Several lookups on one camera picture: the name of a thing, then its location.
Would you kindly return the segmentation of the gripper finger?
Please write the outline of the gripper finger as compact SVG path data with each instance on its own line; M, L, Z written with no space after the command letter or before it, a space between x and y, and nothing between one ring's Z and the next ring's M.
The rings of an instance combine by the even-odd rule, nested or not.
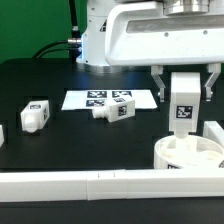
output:
M151 66L151 76L159 88L159 98L161 102L163 102L165 99L165 88L166 88L165 84L161 79L162 74L163 74L163 67L161 65Z
M221 64L220 63L208 64L207 72L210 74L210 76L207 79L204 87L205 87L206 100L210 101L213 96L212 86L214 85L217 78L221 74Z

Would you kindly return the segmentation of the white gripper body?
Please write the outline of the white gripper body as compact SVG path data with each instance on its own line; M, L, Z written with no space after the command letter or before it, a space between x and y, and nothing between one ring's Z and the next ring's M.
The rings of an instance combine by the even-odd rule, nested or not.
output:
M107 19L105 58L121 66L223 63L224 1L192 13L157 1L119 4Z

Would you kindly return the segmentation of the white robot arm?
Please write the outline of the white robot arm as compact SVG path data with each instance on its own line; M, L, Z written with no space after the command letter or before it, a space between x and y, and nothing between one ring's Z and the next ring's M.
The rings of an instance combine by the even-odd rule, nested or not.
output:
M224 63L224 0L87 0L77 63L97 72L149 66L161 91L162 68L206 64L206 98Z

